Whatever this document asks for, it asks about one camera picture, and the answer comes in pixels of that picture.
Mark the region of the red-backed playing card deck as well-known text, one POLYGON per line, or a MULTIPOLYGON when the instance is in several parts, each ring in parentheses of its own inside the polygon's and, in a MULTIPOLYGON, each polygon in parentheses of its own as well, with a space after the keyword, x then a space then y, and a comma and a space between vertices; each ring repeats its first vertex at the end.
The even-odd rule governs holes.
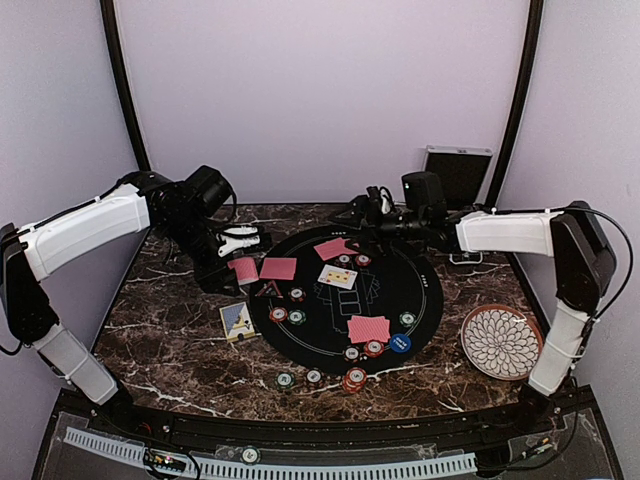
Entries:
POLYGON ((248 285, 259 280, 256 262, 252 257, 236 258, 227 263, 237 279, 239 286, 248 285))

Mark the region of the red-backed card seat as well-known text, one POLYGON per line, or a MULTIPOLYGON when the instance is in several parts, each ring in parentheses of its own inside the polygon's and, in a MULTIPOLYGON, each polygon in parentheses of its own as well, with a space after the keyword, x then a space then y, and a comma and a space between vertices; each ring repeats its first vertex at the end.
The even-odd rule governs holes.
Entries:
POLYGON ((291 281, 295 277, 296 267, 296 258, 265 257, 259 277, 267 280, 291 281))
POLYGON ((314 247, 314 250, 322 261, 328 261, 341 255, 357 254, 356 250, 347 247, 347 240, 342 237, 318 244, 314 247))

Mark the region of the black chip seat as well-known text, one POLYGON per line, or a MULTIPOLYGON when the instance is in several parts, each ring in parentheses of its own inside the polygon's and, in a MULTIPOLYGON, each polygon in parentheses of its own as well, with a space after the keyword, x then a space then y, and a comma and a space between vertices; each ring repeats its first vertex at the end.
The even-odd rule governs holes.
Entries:
POLYGON ((289 291, 289 298, 293 302, 302 302, 306 297, 305 291, 300 287, 294 287, 289 291))

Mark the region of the green chip seat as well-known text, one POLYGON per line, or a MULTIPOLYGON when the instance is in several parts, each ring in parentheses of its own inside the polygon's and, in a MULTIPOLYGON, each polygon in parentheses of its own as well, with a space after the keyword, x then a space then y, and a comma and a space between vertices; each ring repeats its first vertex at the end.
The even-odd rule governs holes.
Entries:
POLYGON ((306 313, 302 310, 291 310, 288 313, 287 320, 293 325, 301 325, 306 322, 307 316, 306 313))
POLYGON ((417 317, 412 312, 403 312, 399 315, 399 322, 404 327, 410 327, 416 323, 417 317))

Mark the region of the green poker chip stack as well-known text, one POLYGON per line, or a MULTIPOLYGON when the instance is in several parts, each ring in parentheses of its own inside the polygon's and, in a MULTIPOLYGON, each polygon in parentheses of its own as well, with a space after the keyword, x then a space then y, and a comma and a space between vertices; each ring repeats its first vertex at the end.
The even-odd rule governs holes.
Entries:
POLYGON ((276 376, 275 385, 278 390, 289 390, 295 385, 295 377, 288 372, 280 372, 276 376))

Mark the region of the black 100 poker chip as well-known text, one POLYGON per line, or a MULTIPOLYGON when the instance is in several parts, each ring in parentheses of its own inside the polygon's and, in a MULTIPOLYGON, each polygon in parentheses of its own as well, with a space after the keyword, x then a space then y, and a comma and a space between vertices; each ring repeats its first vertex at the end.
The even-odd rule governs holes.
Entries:
POLYGON ((360 358, 360 351, 357 347, 349 346, 344 350, 343 358, 347 362, 356 362, 360 358))

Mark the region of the black poker chip stack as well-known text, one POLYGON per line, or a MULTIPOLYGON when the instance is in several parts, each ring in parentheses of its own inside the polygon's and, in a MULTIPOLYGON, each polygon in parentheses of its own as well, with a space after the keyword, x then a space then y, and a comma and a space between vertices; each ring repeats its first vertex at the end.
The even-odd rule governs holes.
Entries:
POLYGON ((318 369, 310 369, 306 372, 305 382, 311 387, 319 387, 324 380, 323 373, 318 369))

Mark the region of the red poker chip stack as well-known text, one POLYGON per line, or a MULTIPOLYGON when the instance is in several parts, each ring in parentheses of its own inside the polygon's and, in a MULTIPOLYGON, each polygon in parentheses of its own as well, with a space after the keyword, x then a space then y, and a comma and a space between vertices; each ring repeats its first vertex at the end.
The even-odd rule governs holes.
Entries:
POLYGON ((367 373, 360 367, 349 369, 342 378, 343 389, 350 394, 359 392, 366 384, 367 373))

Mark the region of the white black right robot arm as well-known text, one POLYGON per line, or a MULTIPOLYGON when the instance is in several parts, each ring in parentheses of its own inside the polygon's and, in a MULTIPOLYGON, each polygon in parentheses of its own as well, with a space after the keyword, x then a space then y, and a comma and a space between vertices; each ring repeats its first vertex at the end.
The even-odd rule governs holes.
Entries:
POLYGON ((409 200, 399 210, 381 197, 359 195, 330 220, 357 231, 362 253, 373 243, 401 238, 447 254, 546 258, 552 269, 555 311, 528 384, 551 396, 584 354, 594 325, 610 305, 604 297, 617 258, 601 226, 606 218, 583 201, 548 209, 472 206, 450 212, 442 199, 409 200))

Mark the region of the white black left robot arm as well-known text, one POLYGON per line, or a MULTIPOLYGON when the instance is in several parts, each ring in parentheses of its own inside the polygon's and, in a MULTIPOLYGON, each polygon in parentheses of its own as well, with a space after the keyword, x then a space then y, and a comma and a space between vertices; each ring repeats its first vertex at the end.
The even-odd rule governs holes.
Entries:
POLYGON ((213 219, 226 201, 236 200, 230 183, 209 166, 182 181, 137 171, 106 193, 48 219, 1 229, 1 302, 10 333, 21 346, 33 347, 91 402, 103 406, 103 421, 120 436, 140 429, 140 412, 119 398, 118 380, 63 326, 41 283, 114 240, 156 228, 191 259, 204 292, 236 291, 221 251, 222 227, 213 219))

